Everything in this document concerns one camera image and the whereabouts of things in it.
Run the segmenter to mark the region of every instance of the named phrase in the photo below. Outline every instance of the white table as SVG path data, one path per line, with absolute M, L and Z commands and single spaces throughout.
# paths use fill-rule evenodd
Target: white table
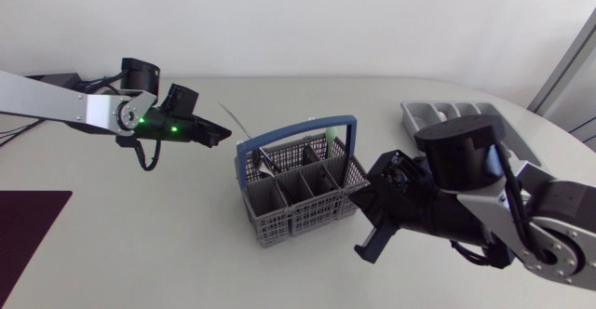
M 0 150 L 4 190 L 72 190 L 6 308 L 589 308 L 596 292 L 555 284 L 515 261 L 465 261 L 449 242 L 398 232 L 376 264 L 353 251 L 372 229 L 355 216 L 269 249 L 255 241 L 233 158 L 254 135 L 309 116 L 353 114 L 368 170 L 400 148 L 414 154 L 401 101 L 491 101 L 555 176 L 596 185 L 596 155 L 509 102 L 438 82 L 397 78 L 176 80 L 200 93 L 195 114 L 233 130 L 208 149 L 165 142 L 144 172 L 113 137 L 45 123 Z M 162 82 L 165 96 L 169 83 Z M 153 142 L 145 142 L 146 153 Z

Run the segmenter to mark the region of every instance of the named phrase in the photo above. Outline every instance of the dishwasher cutlery basket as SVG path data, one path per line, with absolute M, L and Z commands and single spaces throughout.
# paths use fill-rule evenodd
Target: dishwasher cutlery basket
M 356 118 L 342 115 L 280 128 L 237 145 L 237 179 L 257 240 L 266 248 L 289 235 L 299 235 L 356 212 L 347 197 L 369 184 L 354 157 Z M 328 146 L 324 133 L 266 147 L 297 134 L 346 126 L 345 144 Z M 263 175 L 253 151 L 271 157 L 280 172 Z

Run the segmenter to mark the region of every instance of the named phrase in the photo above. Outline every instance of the black cable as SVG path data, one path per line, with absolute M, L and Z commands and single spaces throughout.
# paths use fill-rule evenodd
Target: black cable
M 101 87 L 99 87 L 97 90 L 100 90 L 101 88 L 106 87 L 110 90 L 112 90 L 112 92 L 114 92 L 116 95 L 120 95 L 120 92 L 118 91 L 118 89 L 116 89 L 115 87 L 113 87 L 112 85 L 103 85 Z
M 22 126 L 22 127 L 18 127 L 18 128 L 13 128 L 13 129 L 11 129 L 11 130 L 8 130 L 8 131 L 2 131 L 2 132 L 0 132 L 0 134 L 14 132 L 14 131 L 16 131 L 16 130 L 20 130 L 20 129 L 22 129 L 22 128 L 27 128 L 28 126 L 29 126 L 29 124 L 27 124 L 27 125 L 24 125 L 24 126 Z
M 15 138 L 19 137 L 19 135 L 21 135 L 22 133 L 24 133 L 24 132 L 27 132 L 27 131 L 29 131 L 29 130 L 30 130 L 30 129 L 32 129 L 32 128 L 35 128 L 36 126 L 40 125 L 41 123 L 43 123 L 43 122 L 45 122 L 45 121 L 46 121 L 45 119 L 38 119 L 36 122 L 33 122 L 32 124 L 30 124 L 30 125 L 26 126 L 26 127 L 25 127 L 25 128 L 23 128 L 21 131 L 19 131 L 19 132 L 16 132 L 16 133 L 13 133 L 13 134 L 11 134 L 11 135 L 8 135 L 8 136 L 10 136 L 10 138 L 8 138 L 8 139 L 7 139 L 7 140 L 5 140 L 5 141 L 2 141 L 2 143 L 0 143 L 0 147 L 2 147 L 2 146 L 4 146 L 4 145 L 8 144 L 10 141 L 12 141 L 12 140 L 14 140 Z
M 86 85 L 87 88 L 85 89 L 85 92 L 87 94 L 92 94 L 92 93 L 95 93 L 96 91 L 98 91 L 99 89 L 101 89 L 102 87 L 108 87 L 116 95 L 120 95 L 120 93 L 114 87 L 110 86 L 110 84 L 121 79 L 122 77 L 124 77 L 124 75 L 126 75 L 127 72 L 128 72 L 128 70 L 125 70 L 125 71 L 120 72 L 119 74 L 112 76 L 112 77 L 105 77 L 99 83 Z
M 140 141 L 137 141 L 136 145 L 134 146 L 134 151 L 137 153 L 137 158 L 139 159 L 139 164 L 141 164 L 142 169 L 146 171 L 153 170 L 157 166 L 157 161 L 159 160 L 161 141 L 156 141 L 156 149 L 154 150 L 153 159 L 151 160 L 151 164 L 149 164 L 149 166 L 145 164 L 145 152 L 142 149 Z
M 466 258 L 467 261 L 477 264 L 478 266 L 487 266 L 489 264 L 488 258 L 464 248 L 461 244 L 459 244 L 456 241 L 450 240 L 450 242 L 451 247 L 454 248 L 464 258 Z
M 586 139 L 586 140 L 584 140 L 584 141 L 582 141 L 582 142 L 586 143 L 586 142 L 588 142 L 588 141 L 591 141 L 591 140 L 593 140 L 594 138 L 596 138 L 596 135 L 593 135 L 593 136 L 589 137 L 588 139 Z
M 571 131 L 569 131 L 569 133 L 573 133 L 573 132 L 575 132 L 576 130 L 578 130 L 578 129 L 580 129 L 580 128 L 584 127 L 586 124 L 588 124 L 589 122 L 593 121 L 594 119 L 596 119 L 596 117 L 593 117 L 593 118 L 591 118 L 591 119 L 587 120 L 586 122 L 584 122 L 584 123 L 580 124 L 580 125 L 579 125 L 579 127 L 572 129 Z
M 546 254 L 538 248 L 535 242 L 535 237 L 532 235 L 532 229 L 530 227 L 530 219 L 525 212 L 522 199 L 522 189 L 518 183 L 517 178 L 511 171 L 511 166 L 505 156 L 505 147 L 503 144 L 498 143 L 496 146 L 496 153 L 503 168 L 505 174 L 505 195 L 509 203 L 509 209 L 511 211 L 511 217 L 515 224 L 515 229 L 520 237 L 521 243 L 541 261 L 545 262 L 548 258 Z

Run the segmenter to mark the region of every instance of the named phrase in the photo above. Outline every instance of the white wall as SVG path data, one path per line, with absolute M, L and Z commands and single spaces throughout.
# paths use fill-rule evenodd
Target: white wall
M 0 69 L 403 75 L 526 105 L 596 0 L 0 0 Z

